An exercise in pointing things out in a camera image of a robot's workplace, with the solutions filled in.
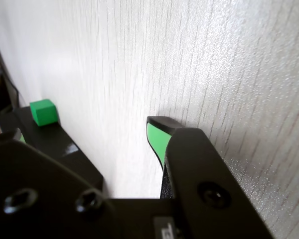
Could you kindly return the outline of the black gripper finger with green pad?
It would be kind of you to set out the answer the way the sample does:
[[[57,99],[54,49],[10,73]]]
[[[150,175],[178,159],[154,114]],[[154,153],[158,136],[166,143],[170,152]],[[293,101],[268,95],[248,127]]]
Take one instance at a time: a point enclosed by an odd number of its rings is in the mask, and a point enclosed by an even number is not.
[[[147,239],[147,219],[121,219],[101,193],[54,159],[0,134],[0,239]]]
[[[203,130],[149,116],[147,140],[163,170],[160,196],[174,201],[183,238],[272,237]]]

